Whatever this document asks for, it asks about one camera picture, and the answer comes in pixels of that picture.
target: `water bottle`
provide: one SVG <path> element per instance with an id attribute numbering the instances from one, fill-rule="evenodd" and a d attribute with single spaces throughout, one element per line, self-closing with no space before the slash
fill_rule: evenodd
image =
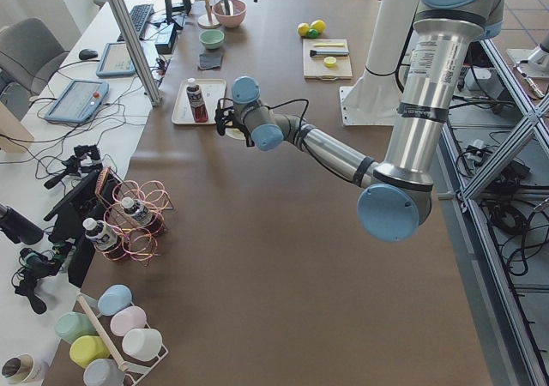
<path id="1" fill-rule="evenodd" d="M 88 217 L 82 223 L 86 237 L 94 244 L 95 249 L 111 260 L 117 260 L 126 255 L 122 247 L 122 238 L 112 227 L 102 220 Z"/>
<path id="2" fill-rule="evenodd" d="M 187 97 L 189 98 L 190 109 L 195 123 L 206 123 L 208 121 L 208 111 L 202 97 L 202 90 L 196 84 L 196 79 L 187 80 Z"/>
<path id="3" fill-rule="evenodd" d="M 164 221 L 141 200 L 125 197 L 120 204 L 128 217 L 140 228 L 147 229 L 152 235 L 164 232 Z"/>

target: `brown table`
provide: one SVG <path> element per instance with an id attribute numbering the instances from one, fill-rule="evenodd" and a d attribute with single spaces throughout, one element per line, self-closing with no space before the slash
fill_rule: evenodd
<path id="1" fill-rule="evenodd" d="M 84 283 L 96 297 L 128 285 L 163 334 L 170 354 L 142 384 L 492 384 L 437 202 L 413 237 L 386 244 L 359 224 L 361 190 L 293 146 L 262 153 L 214 126 L 171 123 L 184 79 L 230 87 L 251 75 L 270 105 L 305 97 L 310 122 L 383 158 L 390 128 L 342 126 L 341 83 L 304 80 L 296 33 L 298 23 L 324 19 L 326 37 L 348 40 L 355 81 L 377 1 L 246 1 L 244 23 L 226 30 L 221 70 L 197 71 L 198 15 L 187 22 L 164 104 L 131 160 L 127 178 L 162 181 L 175 205 L 162 256 L 147 268 L 96 256 Z M 68 349 L 60 346 L 44 385 L 81 383 Z"/>

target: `red bottle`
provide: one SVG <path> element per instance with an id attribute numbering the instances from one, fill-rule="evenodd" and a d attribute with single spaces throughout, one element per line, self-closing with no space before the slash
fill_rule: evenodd
<path id="1" fill-rule="evenodd" d="M 187 97 L 189 98 L 192 117 L 196 123 L 206 123 L 208 121 L 208 111 L 202 97 L 202 90 L 193 78 L 187 80 L 187 83 Z"/>

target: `keyboard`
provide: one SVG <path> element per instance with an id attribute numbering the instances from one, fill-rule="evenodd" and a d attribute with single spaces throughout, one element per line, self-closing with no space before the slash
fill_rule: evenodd
<path id="1" fill-rule="evenodd" d="M 130 11 L 130 19 L 131 22 L 134 24 L 134 28 L 136 29 L 136 33 L 139 38 L 141 38 L 142 35 L 145 33 L 148 18 L 151 14 L 153 14 L 153 11 L 154 10 L 152 4 L 137 4 Z M 118 36 L 117 41 L 124 41 L 124 37 L 122 36 L 122 34 Z"/>

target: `yellow fruit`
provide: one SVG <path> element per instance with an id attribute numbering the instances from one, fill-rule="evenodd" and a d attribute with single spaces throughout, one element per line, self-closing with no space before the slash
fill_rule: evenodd
<path id="1" fill-rule="evenodd" d="M 309 31 L 309 29 L 311 28 L 311 26 L 309 26 L 309 24 L 307 23 L 300 23 L 298 25 L 298 34 L 301 36 L 301 37 L 305 37 L 305 35 L 307 34 L 307 32 Z"/>
<path id="2" fill-rule="evenodd" d="M 326 29 L 326 23 L 324 20 L 314 20 L 311 23 L 311 28 L 314 28 L 318 33 L 322 33 Z"/>

